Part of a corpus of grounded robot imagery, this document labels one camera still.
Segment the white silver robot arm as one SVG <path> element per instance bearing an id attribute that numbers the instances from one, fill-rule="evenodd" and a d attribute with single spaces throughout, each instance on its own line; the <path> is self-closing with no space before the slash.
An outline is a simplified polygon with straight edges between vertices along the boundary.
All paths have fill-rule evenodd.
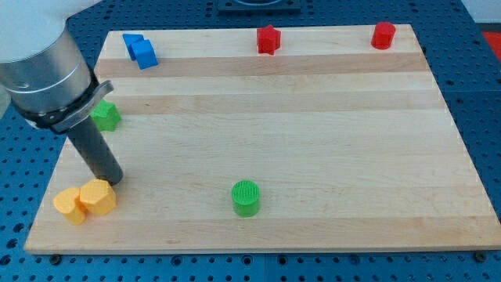
<path id="1" fill-rule="evenodd" d="M 67 27 L 95 0 L 1 0 L 1 89 L 35 128 L 63 133 L 89 117 L 99 83 Z"/>

